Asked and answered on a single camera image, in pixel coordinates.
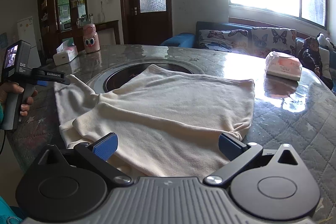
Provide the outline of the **teal sleeve forearm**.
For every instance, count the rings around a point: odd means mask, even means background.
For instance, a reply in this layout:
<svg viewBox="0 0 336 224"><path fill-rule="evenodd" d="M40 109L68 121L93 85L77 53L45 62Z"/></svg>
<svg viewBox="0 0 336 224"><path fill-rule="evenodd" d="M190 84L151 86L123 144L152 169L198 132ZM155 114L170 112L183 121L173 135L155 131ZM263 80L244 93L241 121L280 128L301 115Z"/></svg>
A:
<svg viewBox="0 0 336 224"><path fill-rule="evenodd" d="M4 120L4 110L1 103L1 127ZM5 144L5 134L3 135L3 141L1 144L1 153ZM25 216L22 216L20 208L11 207L7 202L1 197L1 224L19 224L22 223L25 219Z"/></svg>

